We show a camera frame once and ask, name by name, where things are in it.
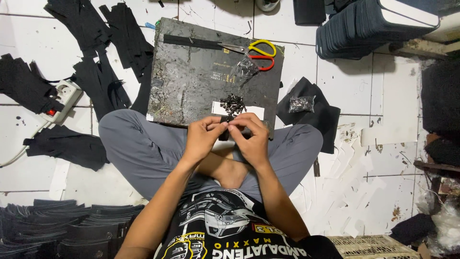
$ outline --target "scissors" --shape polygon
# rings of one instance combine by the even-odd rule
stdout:
[[[273,49],[273,54],[269,54],[263,50],[260,50],[258,48],[255,47],[255,45],[257,44],[260,44],[260,43],[265,43],[265,44],[268,44],[272,49]],[[218,43],[220,46],[226,48],[226,49],[229,49],[229,50],[232,50],[232,51],[235,51],[235,52],[238,52],[238,53],[242,53],[242,54],[248,54],[248,56],[252,59],[269,59],[271,60],[271,65],[268,66],[268,67],[259,67],[259,70],[261,71],[268,71],[270,70],[274,65],[275,65],[275,60],[273,59],[273,57],[276,56],[276,48],[275,48],[275,45],[273,45],[270,41],[268,40],[258,40],[258,41],[255,41],[251,44],[249,44],[248,47],[241,47],[241,46],[236,46],[236,45],[229,45],[229,44],[223,44],[223,43]],[[251,50],[254,50],[262,55],[257,55],[257,56],[254,56],[254,55],[249,55],[249,51]]]

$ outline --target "white cable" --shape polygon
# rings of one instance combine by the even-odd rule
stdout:
[[[37,130],[32,134],[32,136],[30,138],[33,138],[35,136],[35,134],[37,134],[37,132],[39,132],[43,128],[48,128],[50,125],[51,125],[51,122],[46,121],[45,123],[43,123],[43,125],[41,125],[39,128],[37,128]],[[20,156],[22,156],[24,154],[26,148],[27,148],[27,146],[23,146],[21,148],[21,150],[19,150],[19,152],[12,159],[8,160],[5,163],[0,164],[0,168],[4,167],[6,165],[9,165],[9,164],[13,163],[14,161],[16,161]]]

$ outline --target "dirty floor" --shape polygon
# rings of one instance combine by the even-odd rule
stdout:
[[[410,74],[399,73],[391,65],[415,61],[394,58],[385,54],[384,50],[359,61],[319,59],[314,47],[316,27],[294,24],[291,0],[281,0],[270,15],[255,8],[252,0],[163,0],[164,8],[156,0],[92,0],[92,3],[99,7],[103,4],[113,6],[121,1],[132,9],[152,45],[155,31],[143,27],[145,22],[154,24],[161,17],[167,17],[230,34],[267,39],[285,46],[282,53],[285,56],[282,72],[285,87],[280,89],[279,100],[295,78],[306,77],[321,88],[330,105],[341,109],[339,125],[352,127],[357,133],[362,128],[385,123],[382,113],[383,72],[394,73],[401,77],[401,81],[417,77],[417,84],[420,84],[417,65],[418,69]],[[82,54],[66,27],[43,10],[45,4],[46,0],[0,0],[0,55],[11,53],[14,58],[21,57],[25,62],[35,60],[44,78],[58,80],[72,75],[72,66],[80,61]],[[108,52],[114,71],[118,78],[124,79],[125,90],[131,100],[135,100],[139,84],[132,71],[121,67],[113,46],[108,48]],[[0,160],[4,162],[19,150],[23,139],[29,138],[43,119],[4,95],[0,95],[0,118]],[[98,135],[98,122],[86,95],[79,99],[63,124],[78,132]],[[426,132],[421,125],[420,110],[418,142],[366,148],[373,170],[365,171],[357,181],[371,184],[378,178],[386,187],[376,190],[367,204],[366,217],[356,224],[360,234],[388,233],[398,222],[417,214],[415,203],[427,186],[422,172],[412,165],[416,158],[426,160],[423,151]],[[276,127],[282,126],[277,119]],[[1,168],[0,206],[7,203],[31,205],[33,199],[48,199],[56,163],[55,158],[46,156],[22,156],[14,164]],[[291,195],[306,219],[310,208],[308,204],[311,204],[311,196],[306,195],[308,191],[308,187],[303,186]],[[113,165],[106,165],[98,172],[70,165],[62,199],[77,199],[87,205],[146,202]]]

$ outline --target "black wallet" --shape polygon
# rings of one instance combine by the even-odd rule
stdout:
[[[324,0],[294,0],[296,25],[320,25],[326,21]]]

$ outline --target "printed graphic on t-shirt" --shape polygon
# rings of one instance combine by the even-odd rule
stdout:
[[[160,258],[308,257],[306,251],[295,247],[281,230],[256,215],[253,206],[254,202],[234,189],[194,194],[176,212],[179,228],[174,233],[177,236],[166,241]]]

